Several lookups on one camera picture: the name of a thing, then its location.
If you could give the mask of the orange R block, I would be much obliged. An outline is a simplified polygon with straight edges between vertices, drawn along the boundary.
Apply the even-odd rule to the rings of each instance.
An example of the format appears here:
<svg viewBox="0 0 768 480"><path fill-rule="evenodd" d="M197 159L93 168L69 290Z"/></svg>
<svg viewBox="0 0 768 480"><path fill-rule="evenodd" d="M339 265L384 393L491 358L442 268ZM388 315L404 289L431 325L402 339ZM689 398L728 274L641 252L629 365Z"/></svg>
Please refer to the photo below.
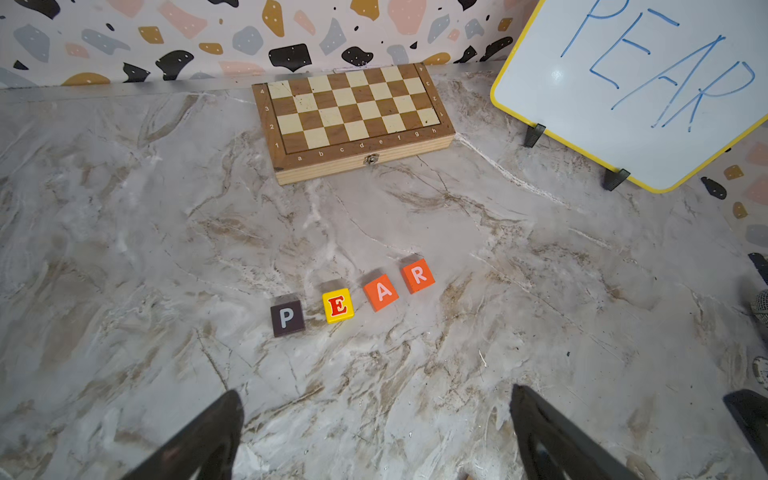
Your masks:
<svg viewBox="0 0 768 480"><path fill-rule="evenodd" d="M407 256L400 261L399 266L410 294L415 294L435 284L434 275L423 256L419 254Z"/></svg>

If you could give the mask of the orange A block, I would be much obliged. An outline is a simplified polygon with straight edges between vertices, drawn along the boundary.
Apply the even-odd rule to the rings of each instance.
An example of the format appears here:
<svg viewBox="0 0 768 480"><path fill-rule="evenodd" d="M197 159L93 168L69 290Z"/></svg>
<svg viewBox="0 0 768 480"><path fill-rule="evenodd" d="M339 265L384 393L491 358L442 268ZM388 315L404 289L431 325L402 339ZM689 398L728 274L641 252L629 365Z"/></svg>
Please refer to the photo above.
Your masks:
<svg viewBox="0 0 768 480"><path fill-rule="evenodd" d="M363 291L374 312L379 312L399 299L391 279L382 269L375 269L362 277Z"/></svg>

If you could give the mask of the yellow E block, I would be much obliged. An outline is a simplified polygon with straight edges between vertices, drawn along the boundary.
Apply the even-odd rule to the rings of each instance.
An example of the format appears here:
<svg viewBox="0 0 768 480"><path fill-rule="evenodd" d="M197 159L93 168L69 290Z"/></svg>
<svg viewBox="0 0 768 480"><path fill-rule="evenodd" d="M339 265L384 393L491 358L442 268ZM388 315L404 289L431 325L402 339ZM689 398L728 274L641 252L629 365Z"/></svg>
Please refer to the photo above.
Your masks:
<svg viewBox="0 0 768 480"><path fill-rule="evenodd" d="M346 321L355 315L351 292L348 288L337 288L324 292L322 304L328 324Z"/></svg>

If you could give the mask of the black P block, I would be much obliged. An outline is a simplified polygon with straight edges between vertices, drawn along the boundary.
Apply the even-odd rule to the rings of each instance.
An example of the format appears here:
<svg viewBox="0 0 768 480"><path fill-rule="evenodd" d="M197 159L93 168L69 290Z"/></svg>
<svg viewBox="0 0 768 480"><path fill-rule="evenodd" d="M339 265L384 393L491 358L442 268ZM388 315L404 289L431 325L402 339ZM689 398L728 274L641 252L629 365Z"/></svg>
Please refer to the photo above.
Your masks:
<svg viewBox="0 0 768 480"><path fill-rule="evenodd" d="M295 293L273 298L270 315L276 338L302 332L306 329L302 303Z"/></svg>

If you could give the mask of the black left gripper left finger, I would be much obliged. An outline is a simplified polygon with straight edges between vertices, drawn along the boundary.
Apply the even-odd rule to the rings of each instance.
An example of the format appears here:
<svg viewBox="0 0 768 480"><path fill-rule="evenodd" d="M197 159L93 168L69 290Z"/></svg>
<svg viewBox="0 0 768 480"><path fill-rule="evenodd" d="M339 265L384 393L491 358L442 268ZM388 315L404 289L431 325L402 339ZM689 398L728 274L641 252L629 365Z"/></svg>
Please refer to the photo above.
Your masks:
<svg viewBox="0 0 768 480"><path fill-rule="evenodd" d="M230 479L243 423L241 397L229 390L125 477Z"/></svg>

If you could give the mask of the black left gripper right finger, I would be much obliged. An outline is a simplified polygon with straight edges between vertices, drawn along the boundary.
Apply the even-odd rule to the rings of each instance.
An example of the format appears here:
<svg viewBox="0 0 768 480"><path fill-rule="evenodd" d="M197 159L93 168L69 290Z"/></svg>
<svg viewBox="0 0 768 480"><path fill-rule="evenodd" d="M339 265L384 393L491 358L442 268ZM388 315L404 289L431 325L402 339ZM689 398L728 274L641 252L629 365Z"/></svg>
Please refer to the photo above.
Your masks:
<svg viewBox="0 0 768 480"><path fill-rule="evenodd" d="M529 479L634 479L619 463L532 388L515 384L510 414Z"/></svg>

